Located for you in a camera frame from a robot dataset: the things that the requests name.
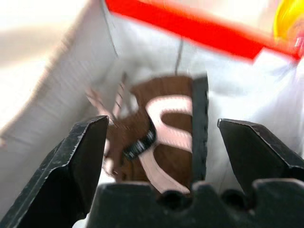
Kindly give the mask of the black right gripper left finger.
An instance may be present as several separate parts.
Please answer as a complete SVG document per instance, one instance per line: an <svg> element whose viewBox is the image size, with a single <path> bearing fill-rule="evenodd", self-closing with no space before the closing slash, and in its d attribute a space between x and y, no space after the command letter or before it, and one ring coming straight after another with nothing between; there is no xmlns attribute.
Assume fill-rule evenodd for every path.
<svg viewBox="0 0 304 228"><path fill-rule="evenodd" d="M0 221L0 228L72 228L90 211L109 119L76 123L46 156Z"/></svg>

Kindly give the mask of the white cardboard shoebox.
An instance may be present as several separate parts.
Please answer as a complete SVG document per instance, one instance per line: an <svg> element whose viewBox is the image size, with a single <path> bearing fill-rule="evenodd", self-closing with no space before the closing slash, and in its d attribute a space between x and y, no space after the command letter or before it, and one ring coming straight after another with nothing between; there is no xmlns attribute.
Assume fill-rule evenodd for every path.
<svg viewBox="0 0 304 228"><path fill-rule="evenodd" d="M159 193L147 182L116 182L101 166L90 211L77 222L85 228L304 228L304 182L258 179L242 188L218 128L219 119L261 124L304 159L304 46L298 49L299 60L266 48L248 60L112 13L105 0L88 0L29 102L0 132L0 221L73 126L100 116L88 90L111 111L124 82L125 117L137 109L134 85L207 75L205 178L188 195Z"/></svg>

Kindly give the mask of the brown sandal with pink straps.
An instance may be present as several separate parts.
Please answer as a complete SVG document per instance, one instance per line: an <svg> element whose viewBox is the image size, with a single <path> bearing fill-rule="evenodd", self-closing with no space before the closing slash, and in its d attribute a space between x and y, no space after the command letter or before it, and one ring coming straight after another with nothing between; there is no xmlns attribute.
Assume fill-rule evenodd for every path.
<svg viewBox="0 0 304 228"><path fill-rule="evenodd" d="M159 193L188 195L206 175L208 91L207 75L155 77L131 88L137 109L121 117L124 82L111 111L88 90L92 106L109 119L104 173L116 182L143 181Z"/></svg>

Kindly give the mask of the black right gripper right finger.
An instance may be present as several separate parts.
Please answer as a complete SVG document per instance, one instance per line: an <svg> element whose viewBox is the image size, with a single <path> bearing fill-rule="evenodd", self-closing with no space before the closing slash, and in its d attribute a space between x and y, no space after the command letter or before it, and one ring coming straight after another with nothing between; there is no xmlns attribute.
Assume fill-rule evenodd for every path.
<svg viewBox="0 0 304 228"><path fill-rule="evenodd" d="M248 121L219 119L233 173L242 188L258 179L297 179L304 182L304 159L265 126Z"/></svg>

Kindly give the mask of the yellow round object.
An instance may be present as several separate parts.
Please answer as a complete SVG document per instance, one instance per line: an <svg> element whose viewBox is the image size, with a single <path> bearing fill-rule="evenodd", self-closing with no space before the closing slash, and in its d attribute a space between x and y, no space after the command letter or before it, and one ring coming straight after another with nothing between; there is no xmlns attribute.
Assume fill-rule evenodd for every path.
<svg viewBox="0 0 304 228"><path fill-rule="evenodd" d="M275 13L273 36L297 48L304 46L304 0L281 0Z"/></svg>

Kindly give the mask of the red shoebox lid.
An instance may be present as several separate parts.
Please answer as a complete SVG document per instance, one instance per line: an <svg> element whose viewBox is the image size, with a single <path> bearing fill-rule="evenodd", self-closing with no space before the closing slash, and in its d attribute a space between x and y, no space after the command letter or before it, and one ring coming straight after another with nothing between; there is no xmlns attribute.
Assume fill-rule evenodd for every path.
<svg viewBox="0 0 304 228"><path fill-rule="evenodd" d="M172 0L105 0L110 12L149 23L210 49L254 60L262 49L294 60L301 58L298 48L274 41L239 24L223 22L206 13Z"/></svg>

